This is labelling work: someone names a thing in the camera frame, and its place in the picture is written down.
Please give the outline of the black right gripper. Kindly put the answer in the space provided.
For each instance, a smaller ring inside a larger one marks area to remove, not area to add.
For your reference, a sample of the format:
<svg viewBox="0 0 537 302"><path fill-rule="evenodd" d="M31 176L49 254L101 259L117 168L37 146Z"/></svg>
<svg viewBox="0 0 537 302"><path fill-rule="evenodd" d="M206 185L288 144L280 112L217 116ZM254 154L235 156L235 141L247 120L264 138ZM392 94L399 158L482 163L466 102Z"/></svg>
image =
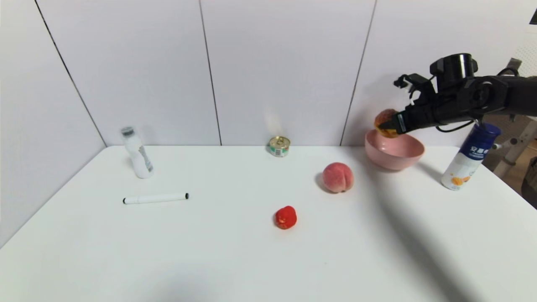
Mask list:
<svg viewBox="0 0 537 302"><path fill-rule="evenodd" d="M436 120L430 105L408 105L393 118L378 118L380 130L396 130L397 134L406 134L414 130L433 128Z"/></svg>

